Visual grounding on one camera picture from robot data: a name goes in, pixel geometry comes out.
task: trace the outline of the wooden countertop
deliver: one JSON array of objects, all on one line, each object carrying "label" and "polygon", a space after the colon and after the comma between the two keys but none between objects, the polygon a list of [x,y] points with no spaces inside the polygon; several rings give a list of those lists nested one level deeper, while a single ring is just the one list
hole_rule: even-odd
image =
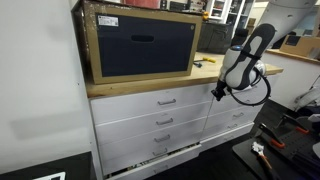
[{"label": "wooden countertop", "polygon": [[283,56],[283,57],[287,57],[287,58],[291,58],[291,59],[295,59],[295,60],[300,60],[300,61],[320,65],[320,61],[318,61],[316,59],[311,59],[311,58],[307,58],[307,57],[303,57],[303,56],[298,56],[298,55],[294,55],[294,54],[281,52],[279,49],[268,49],[268,50],[266,50],[266,52],[270,53],[270,54],[275,54],[275,55],[279,55],[279,56]]},{"label": "wooden countertop", "polygon": [[[191,75],[184,77],[152,79],[102,85],[94,85],[92,80],[88,80],[86,82],[87,95],[89,98],[99,96],[114,96],[217,82],[224,55],[196,53],[195,59],[202,59],[202,57],[210,57],[215,59],[217,62],[201,62],[201,68],[193,66]],[[281,73],[283,71],[282,68],[273,65],[267,64],[266,66],[267,75],[273,75]]]}]

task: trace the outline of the white wall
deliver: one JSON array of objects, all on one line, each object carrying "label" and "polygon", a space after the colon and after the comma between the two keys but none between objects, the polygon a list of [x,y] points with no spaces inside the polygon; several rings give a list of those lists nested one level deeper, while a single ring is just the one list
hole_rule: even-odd
[{"label": "white wall", "polygon": [[0,1],[0,174],[90,151],[66,0]]},{"label": "white wall", "polygon": [[314,7],[312,11],[297,25],[297,29],[310,29],[313,30],[315,19],[317,16],[318,7]]},{"label": "white wall", "polygon": [[254,26],[257,26],[257,24],[259,23],[267,5],[268,5],[268,2],[255,2],[253,4],[249,18],[256,18],[256,22],[254,23]]},{"label": "white wall", "polygon": [[320,65],[269,53],[264,53],[261,60],[284,69],[272,88],[270,99],[289,109],[293,109],[295,98],[307,92],[320,75]]}]

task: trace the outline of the white dresser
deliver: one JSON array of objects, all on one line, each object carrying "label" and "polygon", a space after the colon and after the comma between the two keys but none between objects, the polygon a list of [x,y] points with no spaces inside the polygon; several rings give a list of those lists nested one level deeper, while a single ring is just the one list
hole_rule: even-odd
[{"label": "white dresser", "polygon": [[[276,77],[268,77],[271,84]],[[104,174],[127,168],[112,179],[145,179],[248,133],[262,106],[244,107],[230,96],[217,102],[215,86],[90,99]],[[235,95],[259,101],[265,95],[261,86]]]}]

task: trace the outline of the wire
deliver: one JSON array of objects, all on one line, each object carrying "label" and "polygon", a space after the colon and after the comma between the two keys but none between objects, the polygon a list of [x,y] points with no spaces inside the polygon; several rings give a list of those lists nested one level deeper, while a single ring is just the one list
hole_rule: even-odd
[{"label": "wire", "polygon": [[257,70],[258,75],[259,75],[259,76],[261,77],[261,79],[263,79],[263,81],[266,83],[266,86],[267,86],[267,94],[266,94],[266,96],[265,96],[260,102],[253,103],[253,104],[248,104],[248,103],[245,103],[245,102],[240,101],[237,97],[235,97],[235,96],[233,95],[233,93],[232,93],[232,89],[228,86],[227,90],[230,92],[230,94],[231,94],[231,96],[233,97],[233,99],[236,100],[239,104],[242,104],[242,105],[245,105],[245,106],[259,106],[259,105],[265,103],[265,102],[269,99],[269,97],[270,97],[270,95],[271,95],[271,86],[270,86],[270,83],[269,83],[268,79],[267,79],[265,76],[263,76],[263,75],[261,74],[261,72],[260,72],[256,67],[254,67],[254,69]]},{"label": "wire", "polygon": [[251,86],[257,85],[261,81],[261,76],[259,76],[259,70],[257,68],[253,68],[253,70],[257,73],[255,80],[252,82]]}]

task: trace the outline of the black panel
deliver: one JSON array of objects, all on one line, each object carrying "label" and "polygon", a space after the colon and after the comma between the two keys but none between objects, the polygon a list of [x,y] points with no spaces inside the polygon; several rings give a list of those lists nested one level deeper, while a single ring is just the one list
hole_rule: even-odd
[{"label": "black panel", "polygon": [[195,24],[107,16],[118,18],[118,26],[97,24],[103,77],[188,69]]},{"label": "black panel", "polygon": [[300,36],[289,36],[286,45],[296,46],[300,40]]},{"label": "black panel", "polygon": [[66,173],[66,180],[89,180],[91,168],[91,153],[84,153],[1,174],[0,180],[32,180],[61,172]]},{"label": "black panel", "polygon": [[170,11],[181,12],[186,9],[188,9],[188,5],[186,3],[179,3],[179,2],[170,1],[170,5],[169,5]]}]

